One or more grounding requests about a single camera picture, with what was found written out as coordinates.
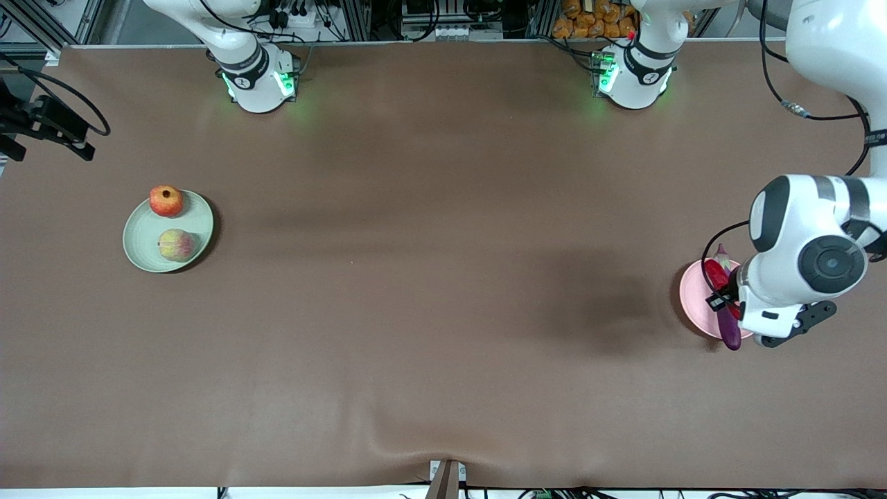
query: wire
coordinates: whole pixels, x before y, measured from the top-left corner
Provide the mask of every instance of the wire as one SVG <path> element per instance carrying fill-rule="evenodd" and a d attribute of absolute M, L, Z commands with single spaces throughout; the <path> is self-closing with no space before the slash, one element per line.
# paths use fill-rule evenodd
<path fill-rule="evenodd" d="M 868 115 L 865 113 L 865 109 L 862 108 L 862 105 L 854 98 L 848 97 L 853 107 L 856 108 L 856 112 L 859 114 L 860 120 L 862 121 L 862 130 L 865 132 L 864 137 L 868 137 L 868 134 L 872 131 L 872 125 L 868 120 Z M 866 161 L 866 156 L 868 156 L 869 146 L 866 144 L 865 140 L 862 142 L 862 152 L 860 153 L 859 159 L 851 166 L 851 168 L 844 174 L 845 177 L 850 177 L 852 174 L 856 173 L 856 170 L 862 166 L 862 163 Z"/>
<path fill-rule="evenodd" d="M 567 47 L 567 52 L 569 52 L 570 57 L 573 58 L 573 60 L 576 62 L 576 64 L 577 64 L 579 67 L 581 67 L 581 68 L 584 69 L 585 71 L 588 71 L 589 73 L 594 73 L 594 69 L 592 69 L 592 68 L 589 67 L 589 66 L 586 66 L 586 65 L 582 62 L 582 60 L 579 59 L 579 56 L 573 51 L 573 49 L 570 48 L 570 46 L 569 46 L 569 42 L 567 42 L 567 39 L 566 39 L 566 38 L 563 39 L 563 45 L 564 45 L 565 47 Z"/>
<path fill-rule="evenodd" d="M 724 295 L 722 295 L 720 293 L 720 290 L 715 289 L 715 285 L 711 283 L 711 279 L 709 279 L 709 275 L 705 272 L 705 259 L 708 258 L 708 256 L 709 256 L 709 251 L 711 250 L 711 246 L 714 245 L 715 241 L 717 241 L 718 238 L 720 238 L 720 236 L 722 236 L 730 231 L 736 230 L 739 227 L 747 226 L 748 224 L 749 224 L 749 221 L 745 220 L 743 222 L 733 224 L 731 226 L 728 226 L 728 227 L 723 228 L 720 231 L 718 231 L 717 234 L 715 234 L 714 236 L 711 237 L 711 239 L 709 239 L 709 243 L 705 245 L 705 249 L 703 250 L 703 257 L 699 259 L 699 267 L 703 271 L 703 279 L 705 279 L 705 283 L 709 285 L 709 289 L 711 289 L 711 291 L 715 294 L 716 297 L 720 298 L 721 301 L 723 301 L 725 304 L 727 304 L 727 306 L 732 306 L 733 308 L 739 308 L 739 307 L 737 307 L 736 304 L 733 303 L 732 301 L 727 300 L 724 297 Z M 709 499 L 718 499 L 719 497 L 729 497 L 730 499 L 748 499 L 747 497 L 744 497 L 744 496 L 737 496 L 737 495 L 730 495 L 730 494 L 726 494 L 726 495 L 713 494 L 713 495 L 709 496 Z"/>
<path fill-rule="evenodd" d="M 318 33 L 318 42 L 319 41 L 320 41 L 320 33 Z M 301 76 L 302 74 L 304 74 L 305 71 L 308 70 L 308 63 L 311 62 L 311 54 L 314 53 L 314 46 L 317 45 L 318 42 L 315 42 L 315 43 L 311 44 L 310 47 L 308 47 L 308 55 L 305 56 L 305 63 L 302 64 L 302 67 L 299 68 L 299 76 Z"/>
<path fill-rule="evenodd" d="M 632 48 L 631 45 L 620 45 L 616 40 L 614 40 L 613 38 L 610 38 L 610 37 L 608 37 L 608 36 L 598 36 L 598 38 L 603 38 L 604 40 L 607 40 L 608 42 L 610 42 L 611 44 L 613 44 L 613 45 L 619 47 L 620 49 L 630 49 L 630 48 Z"/>
<path fill-rule="evenodd" d="M 340 42 L 347 42 L 345 39 L 345 35 L 339 31 L 339 27 L 336 25 L 335 20 L 333 18 L 332 13 L 330 12 L 330 5 L 326 2 L 326 0 L 316 0 L 314 5 L 317 6 L 318 12 L 320 12 L 320 5 L 323 4 L 324 10 L 326 11 L 326 18 L 329 20 L 330 25 L 326 26 L 326 21 L 324 21 L 324 26 L 329 30 L 330 33 L 333 34 Z"/>
<path fill-rule="evenodd" d="M 531 36 L 530 38 L 538 38 L 539 40 L 545 40 L 545 41 L 547 41 L 548 43 L 550 43 L 550 44 L 554 45 L 555 47 L 557 47 L 558 50 L 561 50 L 561 51 L 565 51 L 565 52 L 566 52 L 566 51 L 571 51 L 571 52 L 575 53 L 576 55 L 584 55 L 584 56 L 591 56 L 591 55 L 592 55 L 592 53 L 589 52 L 589 51 L 580 51 L 580 50 L 578 50 L 578 49 L 573 49 L 573 48 L 570 48 L 569 46 L 565 46 L 564 44 L 559 44 L 559 43 L 557 42 L 557 40 L 555 40 L 554 38 L 552 38 L 552 37 L 550 37 L 550 36 L 546 36 L 546 35 L 533 35 L 533 36 Z"/>
<path fill-rule="evenodd" d="M 5 60 L 9 64 L 13 65 L 19 71 L 19 73 L 22 73 L 24 76 L 27 76 L 27 78 L 29 80 L 31 80 L 32 82 L 34 82 L 35 85 L 37 85 L 38 87 L 43 89 L 43 91 L 45 91 L 50 97 L 57 100 L 59 102 L 59 104 L 64 106 L 65 109 L 67 109 L 68 111 L 71 111 L 72 113 L 74 112 L 74 110 L 71 109 L 71 107 L 68 104 L 66 104 L 64 100 L 61 99 L 61 97 L 59 97 L 54 91 L 52 91 L 49 87 L 47 87 L 45 84 L 43 84 L 43 82 L 41 82 L 40 80 L 43 79 L 43 80 L 46 80 L 47 82 L 54 83 L 54 84 L 58 85 L 59 87 L 74 94 L 83 104 L 86 104 L 86 107 L 88 107 L 96 115 L 98 120 L 102 123 L 103 130 L 99 130 L 92 123 L 86 123 L 86 125 L 90 127 L 90 130 L 96 132 L 98 135 L 101 135 L 103 137 L 111 134 L 111 125 L 108 124 L 107 119 L 105 119 L 105 115 L 103 115 L 102 112 L 98 110 L 98 107 L 96 107 L 96 105 L 93 104 L 91 100 L 89 100 L 85 95 L 80 93 L 76 88 L 72 87 L 71 85 L 69 85 L 65 82 L 62 82 L 58 78 L 54 78 L 52 76 L 46 75 L 44 73 L 41 73 L 40 71 L 28 69 L 27 67 L 22 67 L 19 65 L 19 63 L 10 59 L 9 56 L 7 56 L 6 54 L 4 54 L 2 52 L 0 52 L 0 59 Z"/>
<path fill-rule="evenodd" d="M 484 18 L 484 17 L 482 17 L 480 7 L 475 9 L 475 12 L 471 12 L 469 5 L 471 5 L 473 2 L 474 2 L 474 0 L 466 0 L 465 2 L 462 3 L 462 12 L 472 21 L 474 21 L 474 22 L 494 22 L 494 21 L 502 19 L 502 7 L 501 6 L 493 14 Z"/>
<path fill-rule="evenodd" d="M 435 32 L 437 28 L 437 22 L 441 19 L 441 6 L 437 3 L 437 0 L 428 0 L 428 29 L 425 30 L 425 33 L 422 34 L 419 38 L 413 40 L 414 42 L 421 42 L 422 40 L 428 38 L 432 33 Z"/>
<path fill-rule="evenodd" d="M 403 40 L 404 35 L 400 32 L 400 29 L 395 28 L 394 21 L 398 17 L 397 15 L 392 16 L 392 12 L 394 11 L 395 6 L 397 5 L 397 0 L 389 0 L 389 7 L 386 10 L 386 23 L 389 25 L 389 29 L 391 30 L 391 34 L 394 35 L 395 39 Z"/>
<path fill-rule="evenodd" d="M 3 33 L 0 33 L 0 38 L 3 38 L 9 33 L 9 29 L 12 28 L 12 20 L 6 14 L 3 14 L 3 18 L 0 20 L 0 28 L 3 29 Z"/>
<path fill-rule="evenodd" d="M 207 12 L 209 12 L 209 15 L 213 16 L 213 19 L 215 19 L 216 21 L 218 21 L 219 23 L 221 23 L 223 26 L 226 26 L 226 27 L 228 27 L 228 28 L 231 28 L 231 29 L 234 29 L 234 30 L 240 31 L 241 33 L 252 33 L 253 35 L 256 35 L 256 36 L 268 36 L 269 38 L 273 38 L 274 36 L 276 36 L 274 33 L 266 33 L 266 32 L 264 32 L 264 31 L 257 31 L 257 30 L 255 30 L 255 29 L 247 29 L 247 28 L 241 28 L 241 27 L 239 27 L 239 26 L 234 26 L 233 24 L 231 24 L 230 22 L 228 22 L 228 21 L 226 21 L 226 20 L 220 18 L 220 17 L 218 16 L 218 14 L 216 14 L 215 12 L 213 12 L 213 10 L 209 8 L 209 5 L 207 5 L 207 1 L 206 1 L 206 0 L 200 0 L 200 4 L 203 5 L 203 8 L 206 9 Z M 298 36 L 298 35 L 296 35 L 296 34 L 292 34 L 292 33 L 281 33 L 280 36 L 289 36 L 290 38 L 293 39 L 293 41 L 298 40 L 298 41 L 299 41 L 300 43 L 302 43 L 302 44 L 306 44 L 306 43 L 307 43 L 307 42 L 305 42 L 305 40 L 302 39 L 301 36 Z"/>
<path fill-rule="evenodd" d="M 715 494 L 709 495 L 709 499 L 719 499 L 720 497 L 727 497 L 729 499 L 789 499 L 794 495 L 801 494 L 802 492 L 807 492 L 808 488 L 802 488 L 798 490 L 790 490 L 786 491 L 784 494 L 781 491 L 770 488 L 761 488 L 761 489 L 745 489 L 742 490 L 744 495 L 737 494 L 728 494 L 727 492 L 716 492 Z"/>
<path fill-rule="evenodd" d="M 764 81 L 767 83 L 767 88 L 770 89 L 770 93 L 776 98 L 776 100 L 785 107 L 790 113 L 793 115 L 801 116 L 802 118 L 806 118 L 808 120 L 813 120 L 815 122 L 834 122 L 839 120 L 851 120 L 854 118 L 858 118 L 865 114 L 864 110 L 857 109 L 857 114 L 855 115 L 840 115 L 840 116 L 814 116 L 807 112 L 804 107 L 800 106 L 796 102 L 792 102 L 790 100 L 785 100 L 782 95 L 776 90 L 776 87 L 773 86 L 773 81 L 770 79 L 770 70 L 767 68 L 767 56 L 771 56 L 775 59 L 781 60 L 782 62 L 789 62 L 789 60 L 779 53 L 770 50 L 770 47 L 767 46 L 767 41 L 765 37 L 766 27 L 767 27 L 767 0 L 763 0 L 761 4 L 761 20 L 758 24 L 757 28 L 757 40 L 761 44 L 761 68 L 764 70 Z"/>
<path fill-rule="evenodd" d="M 789 62 L 788 58 L 786 58 L 784 55 L 770 50 L 770 47 L 767 46 L 767 42 L 765 40 L 765 32 L 766 32 L 766 27 L 767 27 L 766 19 L 767 19 L 767 0 L 763 0 L 763 2 L 761 3 L 761 21 L 760 21 L 761 24 L 760 24 L 760 27 L 758 28 L 758 32 L 757 32 L 757 36 L 761 41 L 761 46 L 764 48 L 764 51 L 768 55 L 770 55 L 771 57 L 781 60 L 782 62 Z"/>

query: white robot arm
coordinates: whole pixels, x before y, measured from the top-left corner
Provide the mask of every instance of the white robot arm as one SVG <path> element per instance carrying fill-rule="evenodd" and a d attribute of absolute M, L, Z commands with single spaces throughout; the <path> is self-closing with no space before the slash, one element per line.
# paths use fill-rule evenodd
<path fill-rule="evenodd" d="M 148 7 L 178 22 L 207 46 L 222 68 L 228 92 L 241 107 L 267 113 L 294 98 L 299 60 L 277 45 L 260 43 L 250 33 L 243 18 L 255 13 L 259 2 L 145 0 Z"/>
<path fill-rule="evenodd" d="M 786 55 L 807 79 L 855 98 L 869 114 L 871 176 L 785 175 L 751 206 L 757 255 L 734 273 L 740 327 L 764 345 L 805 332 L 807 310 L 865 275 L 887 252 L 887 1 L 795 0 Z M 826 305 L 820 313 L 834 313 Z"/>
<path fill-rule="evenodd" d="M 687 40 L 684 11 L 710 9 L 737 0 L 632 0 L 640 12 L 637 35 L 628 44 L 612 44 L 613 54 L 598 91 L 620 107 L 642 109 L 665 91 L 674 58 Z"/>

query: connector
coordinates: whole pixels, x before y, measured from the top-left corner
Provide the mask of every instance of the connector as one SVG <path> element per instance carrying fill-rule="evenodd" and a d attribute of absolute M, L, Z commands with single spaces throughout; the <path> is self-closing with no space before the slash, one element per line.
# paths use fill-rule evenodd
<path fill-rule="evenodd" d="M 783 100 L 781 104 L 783 107 L 785 107 L 786 111 L 789 111 L 791 114 L 793 114 L 795 116 L 801 116 L 802 118 L 806 118 L 807 116 L 810 115 L 810 113 L 808 113 L 807 110 L 804 109 L 804 106 L 801 106 L 800 104 L 798 104 L 796 102 L 790 102 L 788 100 Z"/>

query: electronic device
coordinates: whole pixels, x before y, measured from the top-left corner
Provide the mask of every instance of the electronic device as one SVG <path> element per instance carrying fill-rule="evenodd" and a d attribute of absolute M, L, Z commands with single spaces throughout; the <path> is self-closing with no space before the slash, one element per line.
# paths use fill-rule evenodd
<path fill-rule="evenodd" d="M 603 49 L 595 78 L 597 93 L 620 107 L 642 109 L 665 92 L 689 33 L 684 11 L 722 7 L 737 0 L 632 0 L 640 13 L 638 32 L 625 43 Z"/>
<path fill-rule="evenodd" d="M 885 53 L 884 0 L 792 5 L 786 57 L 808 80 L 856 99 L 868 111 L 871 174 L 783 175 L 757 195 L 749 218 L 757 254 L 734 271 L 733 288 L 740 327 L 756 333 L 763 345 L 803 332 L 805 316 L 816 319 L 810 311 L 817 304 L 853 289 L 869 263 L 887 255 Z"/>
<path fill-rule="evenodd" d="M 294 100 L 301 61 L 292 53 L 271 43 L 261 43 L 255 31 L 243 20 L 260 8 L 260 0 L 145 0 L 157 12 L 194 33 L 212 53 L 222 69 L 228 93 L 251 113 L 267 113 L 288 100 Z M 272 9 L 280 26 L 287 24 L 287 12 Z"/>
<path fill-rule="evenodd" d="M 34 102 L 26 102 L 12 95 L 0 78 L 0 153 L 10 159 L 25 159 L 27 149 L 7 134 L 49 140 L 91 161 L 96 149 L 86 142 L 89 129 L 83 118 L 55 97 L 41 95 Z"/>

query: brown tablecloth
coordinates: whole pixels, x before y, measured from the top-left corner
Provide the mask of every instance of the brown tablecloth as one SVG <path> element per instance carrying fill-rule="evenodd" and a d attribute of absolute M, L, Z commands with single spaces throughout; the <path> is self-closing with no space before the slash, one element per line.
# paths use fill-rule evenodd
<path fill-rule="evenodd" d="M 776 350 L 674 300 L 771 178 L 845 171 L 860 124 L 785 113 L 755 44 L 679 65 L 628 112 L 546 44 L 324 47 L 249 115 L 202 50 L 65 51 L 114 132 L 94 162 L 25 140 L 0 178 L 0 485 L 412 482 L 449 456 L 500 487 L 887 487 L 882 268 Z M 161 183 L 221 214 L 181 274 L 122 252 Z"/>

